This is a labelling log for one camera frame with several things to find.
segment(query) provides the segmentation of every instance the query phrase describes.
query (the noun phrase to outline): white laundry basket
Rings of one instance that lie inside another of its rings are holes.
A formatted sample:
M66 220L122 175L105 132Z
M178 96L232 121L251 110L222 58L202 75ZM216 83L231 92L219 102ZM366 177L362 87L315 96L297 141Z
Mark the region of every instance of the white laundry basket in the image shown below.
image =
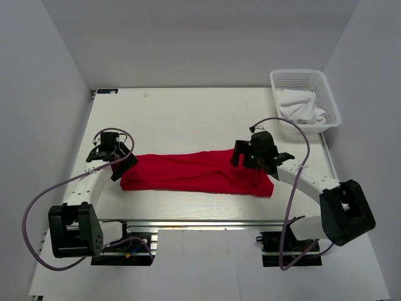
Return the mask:
M270 80L278 117L282 117L279 103L284 89L304 90L315 92L318 108L326 112L324 116L326 124L299 124L306 134L322 133L330 127L337 127L341 124L336 102L322 72L307 69L274 70L270 73ZM296 128L286 122L280 122L280 124L283 132L297 132Z

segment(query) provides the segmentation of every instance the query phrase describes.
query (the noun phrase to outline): red cloth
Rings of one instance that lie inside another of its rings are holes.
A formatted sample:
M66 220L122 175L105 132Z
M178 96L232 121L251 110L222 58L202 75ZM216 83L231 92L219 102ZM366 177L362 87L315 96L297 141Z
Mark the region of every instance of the red cloth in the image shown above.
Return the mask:
M137 156L138 164L124 173L120 185L123 190L161 189L271 196L273 183L263 171L231 166L233 151Z

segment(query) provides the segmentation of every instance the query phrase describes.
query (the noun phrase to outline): gray wall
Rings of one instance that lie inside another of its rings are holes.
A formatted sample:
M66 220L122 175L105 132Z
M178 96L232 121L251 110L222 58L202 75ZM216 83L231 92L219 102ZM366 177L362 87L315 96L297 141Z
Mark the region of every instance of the gray wall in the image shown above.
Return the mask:
M323 71L342 117L327 132L338 175L360 182L369 237L392 300L401 300L401 2L361 0Z
M90 91L40 0L0 2L0 299L25 300L34 260L21 219L75 160ZM39 200L29 219L35 248L62 191Z
M358 0L43 0L89 87L266 86L321 70Z

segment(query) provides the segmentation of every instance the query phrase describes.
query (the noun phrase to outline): white cloth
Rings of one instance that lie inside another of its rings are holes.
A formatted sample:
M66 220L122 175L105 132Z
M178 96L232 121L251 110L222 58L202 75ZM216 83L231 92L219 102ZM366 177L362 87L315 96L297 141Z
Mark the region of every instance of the white cloth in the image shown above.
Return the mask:
M325 124L325 111L317 107L316 94L309 91L284 89L279 102L283 118L296 124Z

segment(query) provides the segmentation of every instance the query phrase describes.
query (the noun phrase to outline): white table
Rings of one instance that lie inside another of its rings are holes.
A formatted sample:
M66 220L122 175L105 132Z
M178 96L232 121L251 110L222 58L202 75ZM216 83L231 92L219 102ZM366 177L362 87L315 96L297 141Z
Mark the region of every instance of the white table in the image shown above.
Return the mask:
M185 154L233 148L236 139L249 140L251 136L249 126L267 116L276 116L270 88L144 88L119 89L116 94L98 94L94 100L72 175L83 171L85 159L93 147L92 138L95 133L105 127L119 127L130 132L135 139L134 153L136 155ZM266 122L263 126L272 133L280 152L289 152L302 160L306 147L298 136L290 137L280 134L277 121ZM308 165L322 175L332 176L329 157L321 143L321 138L318 135L309 135L309 139L311 155ZM100 219L132 219L165 221L166 223L283 219L291 186L274 179L272 181L275 185L274 193L267 199L177 191L122 191L118 182L110 181L99 200L96 213ZM73 187L73 185L68 186L66 195L72 192ZM311 216L319 213L319 207L314 201L301 192L297 193L291 210L292 216ZM157 286L159 290L156 291L164 295L163 288L169 282L166 282L166 278L162 280L161 275L164 275L166 269L171 269L169 264L174 262L174 267L178 271L175 275L176 279L179 277L188 279L186 273L179 271L191 267L194 275L199 272L212 280L213 277L210 274L215 275L213 273L225 271L223 273L225 275L236 275L235 283L232 282L233 279L224 277L213 280L211 283L202 283L206 289L219 281L221 281L220 285L225 283L227 287L234 287L234 293L230 290L230 293L227 292L224 295L227 300L235 300L237 297L242 300L269 300L266 298L269 295L270 300L287 300L287 297L295 298L296 296L301 298L308 296L309 300L319 300L321 296L326 296L326 300L341 298L342 300L367 300L366 296L371 297L370 300L376 300L388 297L382 274L366 235L343 248L335 249L330 256L326 257L327 259L324 258L322 267L295 268L283 274L278 268L261 268L260 247L253 243L257 232L249 234L247 231L228 231L230 235L219 239L219 241L235 241L242 237L241 241L249 240L250 247L245 250L250 250L253 255L245 258L248 261L244 261L241 250L237 250L238 253L236 253L236 248L241 249L242 243L238 244L240 246L233 244L230 249L231 255L221 256L220 254L212 258L210 254L204 257L199 256L199 252L202 253L205 245L194 238L196 231L187 232L192 232L189 238L183 239L177 236L177 241L172 245L168 245L168 242L175 240L176 231L167 231L162 234L165 244L162 245L159 242L157 261L150 268L91 267L89 260L72 270L61 273L37 267L30 294L44 295L44 301L68 298L103 300L103 297L106 300L107 296L126 300L156 300L157 296L148 293L148 290L154 290L148 283L152 283L153 287ZM211 236L224 236L224 232L226 231L215 231L215 234ZM209 245L211 241L216 241L213 237L207 239ZM196 247L195 261L191 259L190 251L187 251L184 256L184 245L187 248L185 241L191 241L190 245L193 248ZM177 260L174 253L180 249L177 245L182 245L182 256L178 255L180 260ZM69 259L55 260L53 258L48 237L41 256L58 266L71 262ZM194 262L202 263L208 269L192 266ZM187 280L185 286L191 286L191 283ZM306 292L309 290L315 293L308 295ZM177 300L185 296L180 294L178 289L175 289L175 292L175 295L169 294L169 297L164 300L170 300L170 298ZM211 295L203 297L209 300L216 296L222 298L213 288L210 288L209 293Z

